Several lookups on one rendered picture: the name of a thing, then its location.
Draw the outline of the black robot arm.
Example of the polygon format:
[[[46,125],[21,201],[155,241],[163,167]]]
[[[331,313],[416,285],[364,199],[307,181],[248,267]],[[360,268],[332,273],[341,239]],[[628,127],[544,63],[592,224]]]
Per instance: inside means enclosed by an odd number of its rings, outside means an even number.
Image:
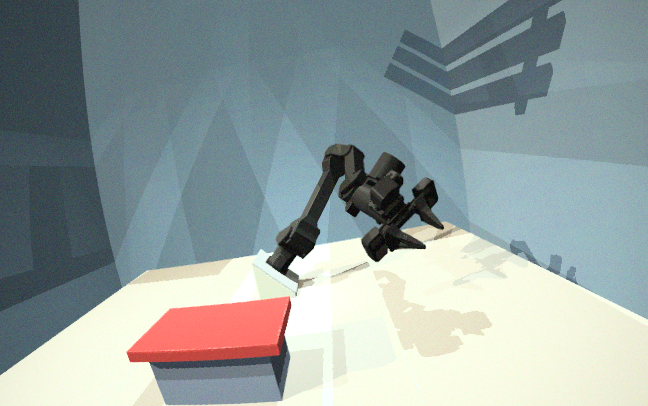
[[[323,173],[301,215],[278,233],[277,249],[265,261],[283,275],[296,256],[306,257],[315,247],[320,234],[318,220],[340,177],[338,196],[346,202],[345,211],[357,217],[360,211],[368,215],[368,203],[376,215],[384,218],[383,211],[396,199],[403,199],[400,186],[405,165],[396,157],[384,152],[370,170],[365,172],[364,155],[354,145],[335,144],[324,153]],[[370,200],[371,199],[371,200]]]

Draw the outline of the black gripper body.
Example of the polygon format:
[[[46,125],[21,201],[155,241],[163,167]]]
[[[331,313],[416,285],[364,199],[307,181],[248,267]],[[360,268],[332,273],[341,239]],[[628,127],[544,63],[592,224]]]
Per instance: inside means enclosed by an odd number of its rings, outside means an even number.
[[[412,191],[414,194],[414,199],[411,202],[405,204],[403,199],[396,199],[383,210],[385,211],[385,213],[383,214],[383,219],[376,215],[374,209],[368,203],[368,215],[375,219],[376,224],[382,224],[382,226],[379,228],[373,227],[373,229],[364,238],[361,239],[361,243],[364,246],[366,254],[376,263],[380,262],[389,253],[389,248],[388,246],[386,246],[387,244],[384,237],[382,236],[383,232],[392,223],[400,228],[414,214],[419,215],[414,200],[422,192],[425,192],[431,208],[438,201],[438,194],[434,185],[434,181],[429,178],[423,178],[416,186],[414,186]]]

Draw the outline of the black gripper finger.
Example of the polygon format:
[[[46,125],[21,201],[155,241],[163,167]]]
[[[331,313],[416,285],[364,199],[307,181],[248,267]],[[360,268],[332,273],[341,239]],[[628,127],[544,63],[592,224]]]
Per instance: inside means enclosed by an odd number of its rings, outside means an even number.
[[[441,221],[434,215],[431,210],[427,195],[425,192],[422,192],[415,200],[415,205],[418,210],[419,216],[422,221],[432,225],[433,227],[444,230],[444,226]]]
[[[405,249],[426,249],[426,245],[411,235],[401,231],[393,223],[383,232],[382,236],[390,250],[405,250]]]

